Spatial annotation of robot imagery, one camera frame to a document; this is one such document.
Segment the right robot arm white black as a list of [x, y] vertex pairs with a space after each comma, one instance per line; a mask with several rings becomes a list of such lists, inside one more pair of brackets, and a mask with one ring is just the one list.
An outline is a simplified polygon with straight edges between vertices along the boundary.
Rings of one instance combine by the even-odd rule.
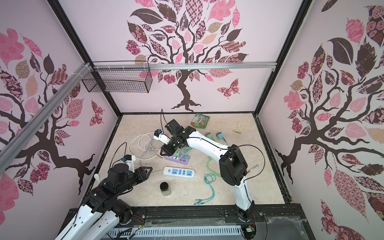
[[237, 145], [226, 146], [202, 135], [193, 127], [183, 128], [176, 120], [170, 121], [166, 129], [171, 133], [169, 138], [161, 129], [154, 132], [154, 139], [161, 141], [161, 156], [172, 156], [182, 147], [191, 147], [206, 154], [219, 163], [222, 179], [234, 189], [235, 205], [239, 209], [239, 218], [248, 222], [253, 219], [254, 202], [250, 198], [246, 183], [248, 164]]

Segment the light green charger plug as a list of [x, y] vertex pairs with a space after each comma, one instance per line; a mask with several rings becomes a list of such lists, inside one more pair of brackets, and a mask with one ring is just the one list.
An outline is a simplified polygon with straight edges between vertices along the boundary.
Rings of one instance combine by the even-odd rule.
[[173, 156], [176, 157], [176, 158], [179, 158], [181, 155], [180, 151], [175, 151]]

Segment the small green charger plug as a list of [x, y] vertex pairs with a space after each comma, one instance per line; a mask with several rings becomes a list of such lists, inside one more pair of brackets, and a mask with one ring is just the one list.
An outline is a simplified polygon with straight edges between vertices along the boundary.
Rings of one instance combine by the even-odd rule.
[[213, 135], [211, 134], [211, 133], [207, 133], [206, 134], [206, 137], [208, 138], [208, 139], [210, 139], [210, 140], [215, 140], [215, 138], [213, 137]]

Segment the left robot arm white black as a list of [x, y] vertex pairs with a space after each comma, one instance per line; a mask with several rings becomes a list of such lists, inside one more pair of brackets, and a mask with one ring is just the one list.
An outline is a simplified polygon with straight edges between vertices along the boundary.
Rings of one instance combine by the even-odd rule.
[[127, 164], [117, 164], [108, 176], [92, 189], [82, 201], [78, 212], [56, 237], [57, 240], [100, 240], [117, 225], [128, 224], [131, 206], [119, 197], [145, 182], [152, 167], [130, 170]]

